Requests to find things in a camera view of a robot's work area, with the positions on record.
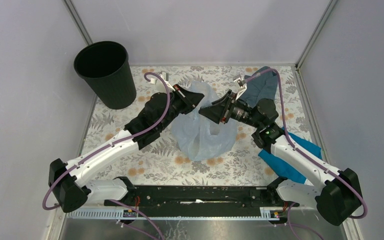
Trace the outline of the light blue plastic trash bag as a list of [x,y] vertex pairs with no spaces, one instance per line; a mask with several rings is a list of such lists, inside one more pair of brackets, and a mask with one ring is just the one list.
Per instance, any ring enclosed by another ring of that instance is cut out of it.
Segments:
[[208,107],[219,99],[208,83],[193,81],[188,90],[202,93],[204,98],[196,109],[180,114],[171,123],[171,134],[180,151],[192,161],[203,161],[229,152],[236,142],[237,122],[230,120],[226,124],[216,124],[198,113],[200,107]]

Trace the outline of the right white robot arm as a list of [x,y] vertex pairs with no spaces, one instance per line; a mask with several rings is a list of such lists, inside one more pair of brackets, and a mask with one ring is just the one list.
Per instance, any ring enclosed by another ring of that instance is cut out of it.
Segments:
[[271,205],[296,202],[316,209],[334,226],[353,218],[359,207],[366,207],[357,173],[350,168],[340,170],[322,161],[291,139],[286,128],[275,122],[279,114],[272,99],[262,98],[256,106],[250,107],[229,90],[198,112],[216,124],[236,120],[254,127],[251,136],[257,147],[288,163],[309,181],[310,184],[303,184],[290,178],[282,180],[266,193]]

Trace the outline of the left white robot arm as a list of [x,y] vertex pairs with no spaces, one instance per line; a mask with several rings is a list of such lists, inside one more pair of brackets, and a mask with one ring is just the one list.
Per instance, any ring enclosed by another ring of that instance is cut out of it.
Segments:
[[53,195],[57,201],[55,207],[64,213],[105,200],[118,200],[124,206],[132,204],[135,192],[123,180],[94,180],[95,175],[114,161],[150,145],[176,117],[192,112],[203,98],[203,93],[186,90],[178,84],[168,93],[153,94],[138,115],[107,142],[67,162],[59,158],[52,161],[46,196]]

